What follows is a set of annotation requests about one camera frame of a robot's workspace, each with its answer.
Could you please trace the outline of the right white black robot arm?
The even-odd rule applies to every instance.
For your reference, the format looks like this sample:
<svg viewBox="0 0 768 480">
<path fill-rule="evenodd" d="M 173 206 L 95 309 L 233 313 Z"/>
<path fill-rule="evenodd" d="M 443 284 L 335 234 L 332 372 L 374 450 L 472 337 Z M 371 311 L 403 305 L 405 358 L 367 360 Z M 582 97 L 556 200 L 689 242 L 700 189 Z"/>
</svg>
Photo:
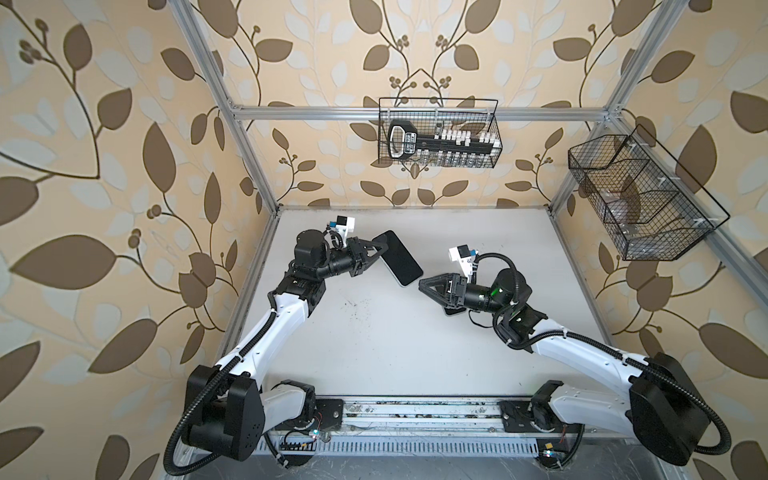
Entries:
<svg viewBox="0 0 768 480">
<path fill-rule="evenodd" d="M 541 430 L 558 424 L 596 426 L 637 440 L 657 458 L 677 466 L 693 454 L 719 456 L 732 435 L 673 357 L 626 352 L 577 333 L 528 303 L 532 289 L 508 257 L 493 283 L 477 282 L 485 255 L 464 247 L 452 252 L 458 273 L 420 280 L 420 291 L 448 310 L 488 313 L 491 330 L 509 349 L 561 362 L 602 385 L 602 390 L 546 382 L 530 400 L 530 415 Z"/>
</svg>

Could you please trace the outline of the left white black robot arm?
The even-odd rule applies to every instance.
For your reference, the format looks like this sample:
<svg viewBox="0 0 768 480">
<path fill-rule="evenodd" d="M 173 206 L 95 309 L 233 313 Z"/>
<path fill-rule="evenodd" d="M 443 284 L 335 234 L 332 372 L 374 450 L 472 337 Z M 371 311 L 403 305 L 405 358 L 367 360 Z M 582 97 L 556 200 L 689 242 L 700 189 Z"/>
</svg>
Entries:
<svg viewBox="0 0 768 480">
<path fill-rule="evenodd" d="M 313 386 L 283 381 L 262 389 L 270 364 L 289 336 L 320 303 L 328 278 L 356 277 L 388 249 L 386 242 L 350 237 L 332 222 L 323 231 L 298 234 L 294 258 L 256 326 L 215 365 L 189 376 L 185 407 L 163 455 L 167 474 L 184 476 L 219 457 L 243 461 L 272 428 L 314 418 Z"/>
</svg>

